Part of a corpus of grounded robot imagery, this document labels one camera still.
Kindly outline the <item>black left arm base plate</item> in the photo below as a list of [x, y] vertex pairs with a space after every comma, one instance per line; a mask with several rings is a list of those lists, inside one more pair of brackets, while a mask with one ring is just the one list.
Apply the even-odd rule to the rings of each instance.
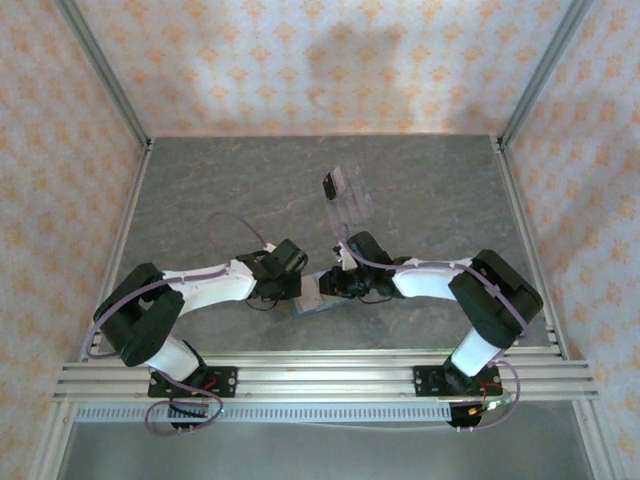
[[194, 392], [193, 388], [204, 390], [220, 398], [234, 398], [238, 369], [232, 366], [199, 366], [190, 376], [184, 380], [177, 380], [190, 387], [185, 390], [167, 380], [161, 373], [151, 371], [147, 394], [151, 398], [188, 398], [202, 397], [202, 394]]

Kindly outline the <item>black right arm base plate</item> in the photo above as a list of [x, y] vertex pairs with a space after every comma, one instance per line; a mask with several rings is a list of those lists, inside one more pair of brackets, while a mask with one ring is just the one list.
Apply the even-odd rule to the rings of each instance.
[[496, 366], [484, 367], [473, 377], [452, 366], [414, 366], [412, 373], [415, 394], [419, 397], [493, 397], [503, 394]]

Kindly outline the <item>aluminium mounting rail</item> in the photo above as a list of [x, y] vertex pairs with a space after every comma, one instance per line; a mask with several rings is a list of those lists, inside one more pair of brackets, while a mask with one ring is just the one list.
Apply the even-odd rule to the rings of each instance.
[[[420, 350], [244, 352], [207, 363], [238, 369], [237, 401], [413, 402], [413, 369], [440, 365], [439, 353]], [[500, 370], [508, 391], [524, 401], [586, 400], [598, 396], [584, 360], [565, 360], [548, 348], [520, 348]], [[149, 372], [116, 360], [64, 365], [54, 390], [62, 401], [143, 401]]]

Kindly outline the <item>aluminium frame post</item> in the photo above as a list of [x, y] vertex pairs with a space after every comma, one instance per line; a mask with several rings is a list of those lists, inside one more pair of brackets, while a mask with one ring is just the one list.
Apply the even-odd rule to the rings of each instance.
[[503, 132], [497, 137], [498, 149], [504, 152], [514, 140], [532, 111], [535, 102], [571, 43], [594, 0], [571, 0], [549, 44], [529, 79]]
[[146, 150], [151, 143], [151, 138], [145, 132], [138, 115], [76, 0], [53, 0], [53, 2], [76, 37], [84, 55], [122, 117], [127, 129], [139, 147]]

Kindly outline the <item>clear acrylic card stand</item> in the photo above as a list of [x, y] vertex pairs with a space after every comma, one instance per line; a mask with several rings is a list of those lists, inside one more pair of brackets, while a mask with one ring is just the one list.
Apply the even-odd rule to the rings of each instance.
[[351, 161], [336, 166], [340, 166], [345, 173], [349, 187], [343, 195], [338, 195], [332, 201], [325, 198], [325, 204], [334, 234], [344, 238], [349, 231], [353, 231], [373, 215], [373, 201], [358, 162]]

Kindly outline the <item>aluminium frame leg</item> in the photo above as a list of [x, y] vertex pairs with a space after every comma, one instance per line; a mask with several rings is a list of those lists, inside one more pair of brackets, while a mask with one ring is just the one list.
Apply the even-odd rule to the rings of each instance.
[[76, 416], [73, 402], [53, 402], [27, 480], [56, 480]]
[[594, 480], [614, 480], [593, 402], [575, 400], [573, 409]]

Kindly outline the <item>aluminium table side rail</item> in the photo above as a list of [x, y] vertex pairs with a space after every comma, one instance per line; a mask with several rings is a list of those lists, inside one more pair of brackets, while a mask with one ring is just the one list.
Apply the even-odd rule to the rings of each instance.
[[558, 318], [557, 309], [553, 301], [553, 295], [551, 294], [551, 290], [542, 270], [537, 244], [533, 236], [529, 217], [525, 210], [525, 203], [514, 176], [514, 171], [509, 164], [507, 151], [501, 145], [498, 137], [490, 136], [490, 141], [509, 197], [513, 215], [522, 238], [524, 249], [526, 251], [534, 286], [537, 288], [544, 302], [542, 312], [546, 323], [548, 337], [550, 341], [557, 346], [557, 350], [562, 359], [569, 360], [570, 354], [568, 352], [563, 327]]
[[135, 171], [131, 186], [129, 188], [128, 197], [125, 203], [125, 208], [118, 224], [115, 243], [111, 249], [111, 253], [107, 261], [106, 271], [104, 274], [102, 285], [100, 287], [96, 304], [94, 306], [95, 309], [97, 309], [103, 303], [103, 301], [109, 296], [115, 284], [121, 258], [124, 252], [124, 248], [126, 246], [129, 229], [130, 229], [135, 208], [138, 202], [139, 193], [144, 181], [149, 159], [153, 152], [154, 144], [155, 144], [155, 138], [151, 138], [143, 147], [137, 169]]

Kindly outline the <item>yellow credit card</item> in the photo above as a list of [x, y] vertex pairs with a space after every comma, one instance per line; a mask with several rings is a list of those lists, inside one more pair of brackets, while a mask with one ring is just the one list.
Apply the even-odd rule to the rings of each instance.
[[301, 296], [299, 305], [302, 311], [320, 307], [324, 303], [316, 279], [307, 275], [301, 278]]

